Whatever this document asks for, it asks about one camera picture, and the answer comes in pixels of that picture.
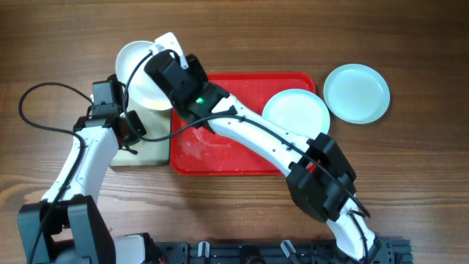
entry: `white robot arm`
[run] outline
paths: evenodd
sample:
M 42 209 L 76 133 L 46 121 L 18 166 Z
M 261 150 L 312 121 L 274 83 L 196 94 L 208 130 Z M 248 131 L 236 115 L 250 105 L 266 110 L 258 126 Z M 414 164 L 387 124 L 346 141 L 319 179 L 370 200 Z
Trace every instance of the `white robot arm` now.
M 306 136 L 286 131 L 263 119 L 245 107 L 234 95 L 230 95 L 223 88 L 211 84 L 197 58 L 193 55 L 189 55 L 187 58 L 183 56 L 182 49 L 173 34 L 157 39 L 152 52 L 154 55 L 145 66 L 145 72 L 168 95 L 174 108 L 182 118 L 188 122 L 206 119 L 205 122 L 200 122 L 198 127 L 203 125 L 213 133 L 244 144 L 247 148 L 272 163 L 286 176 L 292 198 L 298 207 L 314 219 L 325 222 L 331 228 L 336 237 L 338 248 L 354 261 L 361 261 L 365 258 L 365 254 L 372 250 L 376 237 L 366 227 L 362 216 L 354 217 L 350 215 L 350 211 L 358 211 L 354 200 L 352 197 L 344 194 L 341 188 L 339 188 L 340 186 L 329 180 L 324 173 L 317 172 L 314 174 L 306 169 L 309 161 L 305 159 L 304 155 L 311 156 L 310 158 L 315 160 L 320 159 L 325 166 L 327 165 L 327 169 L 332 171 L 332 174 L 335 174 L 331 177 L 336 177 L 336 181 L 339 181 L 340 184 L 346 186 L 345 188 L 350 191 L 355 192 L 352 184 L 355 179 L 355 173 L 347 160 L 344 159 L 343 154 L 334 141 L 324 134 L 320 135 L 322 136 L 321 139 L 311 140 Z M 183 59 L 177 59 L 174 53 Z M 59 204 L 64 206 L 61 209 L 57 209 L 57 215 L 64 214 L 63 210 L 67 211 L 65 214 L 68 213 L 68 219 L 70 220 L 70 226 L 75 239 L 75 247 L 85 244 L 85 248 L 90 246 L 92 247 L 91 251 L 97 252 L 97 254 L 89 257 L 90 262 L 104 263 L 99 255 L 99 252 L 104 252 L 103 254 L 115 256 L 115 263 L 142 263 L 148 258 L 145 252 L 146 240 L 143 235 L 130 235 L 114 238 L 113 241 L 110 241 L 110 235 L 104 235 L 105 238 L 93 236 L 93 228 L 97 227 L 89 228 L 87 225 L 85 230 L 89 228 L 92 238 L 83 242 L 78 241 L 77 238 L 80 237 L 80 232 L 84 232 L 84 227 L 74 224 L 78 222 L 75 218 L 83 219 L 83 216 L 86 216 L 88 217 L 86 219 L 90 219 L 90 212 L 97 210 L 94 209 L 95 205 L 93 207 L 91 205 L 92 202 L 89 200 L 83 201 L 83 197 L 92 197 L 92 200 L 96 203 L 111 159 L 116 155 L 117 150 L 123 146 L 122 129 L 126 127 L 122 126 L 122 124 L 119 125 L 119 120 L 122 121 L 122 119 L 118 114 L 122 112 L 121 106 L 123 106 L 124 113 L 127 112 L 125 104 L 122 103 L 125 101 L 124 98 L 120 98 L 115 94 L 115 91 L 114 94 L 110 92 L 110 94 L 113 94 L 111 102 L 101 105 L 99 102 L 95 102 L 95 105 L 96 107 L 114 107 L 114 105 L 118 105 L 115 109 L 119 109 L 119 113 L 113 112 L 112 118 L 108 116 L 103 117 L 102 112 L 101 114 L 93 114 L 91 117 L 81 118 L 77 122 L 80 125 L 75 125 L 77 126 L 75 128 L 76 133 L 86 141 L 86 150 L 81 163 L 70 181 L 68 190 L 66 190 L 60 199 L 61 204 Z M 206 103 L 201 105 L 197 98 L 204 98 Z M 272 133 L 268 133 L 258 125 L 252 122 L 245 122 L 247 120 L 254 121 L 270 132 L 274 132 L 284 141 L 293 144 L 303 154 L 293 151 L 291 147 L 279 141 Z M 321 142 L 327 146 L 317 146 Z M 42 202 L 40 204 L 23 206 L 18 215 L 18 225 L 27 254 L 32 243 L 31 230 L 38 225 L 38 216 L 40 216 L 38 211 L 47 207 L 47 204 L 56 197 L 59 188 L 78 155 L 79 147 L 78 140 L 75 140 L 59 177 L 51 189 L 43 196 Z M 84 210 L 86 212 L 82 212 L 79 210 L 80 207 L 73 209 L 75 205 L 80 205 L 81 208 L 83 205 L 88 205 L 88 207 Z M 100 216 L 98 220 L 97 225 L 100 228 L 106 228 Z M 54 232 L 59 231 L 53 230 L 53 228 L 47 230 L 48 234 L 53 234 Z M 100 243 L 98 243 L 99 239 L 104 239 L 104 241 L 100 242 L 103 245 L 112 244 L 112 249 L 100 246 Z M 86 255 L 86 253 L 81 253 L 83 250 L 76 249 L 75 251 L 70 250 L 70 252 L 60 256 L 53 256 L 49 251 L 50 245 L 51 242 L 48 241 L 46 235 L 41 237 L 37 249 L 40 253 L 36 253 L 34 256 L 36 263 L 49 263 L 54 258 L 66 260 L 67 257 L 74 257 L 74 254 L 79 256 Z

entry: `wood grain surface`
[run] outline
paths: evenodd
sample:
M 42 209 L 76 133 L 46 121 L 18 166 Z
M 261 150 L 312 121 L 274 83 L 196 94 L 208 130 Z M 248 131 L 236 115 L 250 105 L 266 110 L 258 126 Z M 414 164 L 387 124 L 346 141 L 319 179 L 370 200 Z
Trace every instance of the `wood grain surface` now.
M 0 263 L 24 263 L 16 217 L 37 202 L 70 151 L 69 136 L 18 116 L 20 96 L 58 81 L 92 92 L 134 40 L 174 32 L 206 71 L 303 71 L 320 94 L 347 63 L 391 88 L 370 125 L 332 117 L 330 134 L 357 172 L 368 225 L 410 239 L 416 263 L 469 262 L 469 1 L 2 1 Z M 33 92 L 28 117 L 71 128 L 87 102 L 58 87 Z M 170 166 L 108 170 L 98 202 L 112 235 L 156 241 L 333 238 L 302 213 L 283 177 L 182 177 Z

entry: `light blue plate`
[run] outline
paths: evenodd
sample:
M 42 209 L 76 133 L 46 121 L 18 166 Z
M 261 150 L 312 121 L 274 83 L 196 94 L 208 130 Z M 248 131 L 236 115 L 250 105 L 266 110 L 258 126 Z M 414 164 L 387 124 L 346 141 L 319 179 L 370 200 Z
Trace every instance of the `light blue plate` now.
M 321 98 L 304 89 L 287 89 L 274 95 L 265 105 L 262 117 L 279 127 L 316 139 L 330 126 L 328 107 Z
M 386 113 L 391 95 L 388 84 L 376 70 L 349 64 L 329 74 L 324 83 L 324 100 L 338 118 L 366 124 Z

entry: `white plate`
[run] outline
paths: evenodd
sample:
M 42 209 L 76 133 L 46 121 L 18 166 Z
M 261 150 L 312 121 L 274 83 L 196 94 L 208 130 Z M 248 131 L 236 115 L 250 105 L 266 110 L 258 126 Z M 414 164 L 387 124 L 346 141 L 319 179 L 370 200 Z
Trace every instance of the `white plate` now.
M 279 127 L 311 139 L 329 131 L 330 116 L 321 98 L 304 89 L 288 89 L 274 95 L 262 117 Z
M 391 95 L 386 81 L 376 70 L 349 64 L 329 74 L 324 83 L 324 99 L 338 118 L 366 124 L 384 115 Z
M 135 66 L 149 53 L 149 47 L 154 45 L 150 41 L 135 41 L 127 44 L 117 55 L 117 79 L 126 84 Z M 144 72 L 148 58 L 137 70 L 129 87 L 129 96 L 139 105 L 163 111 L 171 108 L 171 103 L 160 87 Z

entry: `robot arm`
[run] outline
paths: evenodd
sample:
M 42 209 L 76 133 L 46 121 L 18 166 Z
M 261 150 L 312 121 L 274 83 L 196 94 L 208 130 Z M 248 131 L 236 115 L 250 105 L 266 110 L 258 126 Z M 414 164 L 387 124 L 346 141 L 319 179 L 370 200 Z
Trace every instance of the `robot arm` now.
M 309 158 L 320 161 L 331 175 L 354 194 L 353 181 L 356 175 L 334 140 L 325 134 L 320 134 L 314 140 L 309 139 L 263 119 L 245 107 L 234 95 L 211 84 L 199 60 L 194 55 L 183 56 L 173 34 L 162 36 L 156 43 L 153 53 L 158 53 L 148 61 L 144 70 L 166 93 L 183 119 L 193 122 L 223 115 L 224 117 L 201 123 L 198 127 L 203 125 L 213 133 L 244 144 L 275 165 L 286 176 L 295 204 L 313 219 L 325 222 L 336 236 L 338 248 L 350 258 L 360 261 L 365 251 L 373 254 L 377 238 L 366 227 L 362 217 L 357 216 L 358 225 L 355 224 L 349 212 L 358 210 L 357 205 L 341 188 L 320 170 L 310 172 L 310 162 L 303 155 L 243 119 L 259 123 L 287 142 L 293 143 Z M 59 260 L 64 257 L 85 258 L 90 263 L 142 263 L 149 259 L 145 249 L 152 245 L 151 239 L 145 235 L 130 235 L 113 240 L 97 211 L 95 203 L 111 159 L 118 149 L 126 146 L 125 142 L 135 141 L 136 135 L 129 132 L 127 123 L 119 116 L 122 113 L 123 100 L 122 89 L 116 79 L 94 83 L 93 93 L 95 104 L 92 115 L 81 117 L 74 126 L 74 131 L 86 141 L 84 157 L 70 187 L 54 209 L 54 220 L 43 230 L 34 256 L 35 263 L 60 263 Z M 139 131 L 144 131 L 135 112 L 129 112 L 128 117 L 134 128 L 138 126 Z M 24 205 L 18 214 L 18 226 L 27 254 L 41 221 L 41 212 L 47 210 L 48 203 L 56 196 L 78 154 L 78 148 L 79 144 L 75 141 L 57 181 L 46 192 L 43 200 L 37 204 Z M 60 233 L 63 226 L 72 229 L 74 241 L 73 245 L 68 246 L 73 249 L 62 250 L 58 255 L 58 247 L 54 245 L 51 235 Z M 366 238 L 366 249 L 358 226 Z
M 245 107 L 234 95 L 209 82 L 199 60 L 186 57 L 188 68 L 170 50 L 160 50 L 145 65 L 145 72 L 166 93 L 177 113 L 188 122 L 222 114 L 224 117 L 208 120 L 203 126 L 221 136 L 244 144 L 275 165 L 286 177 L 295 204 L 317 221 L 325 222 L 336 236 L 337 246 L 354 260 L 361 260 L 365 251 L 372 252 L 374 233 L 361 216 L 356 221 L 366 238 L 366 249 L 357 224 L 350 215 L 357 205 L 334 182 L 318 169 L 307 170 L 309 161 L 292 151 L 263 129 L 239 119 L 253 120 L 293 143 L 309 158 L 322 165 L 351 193 L 355 193 L 355 172 L 338 145 L 329 136 L 320 134 L 316 139 L 286 131 L 263 119 Z

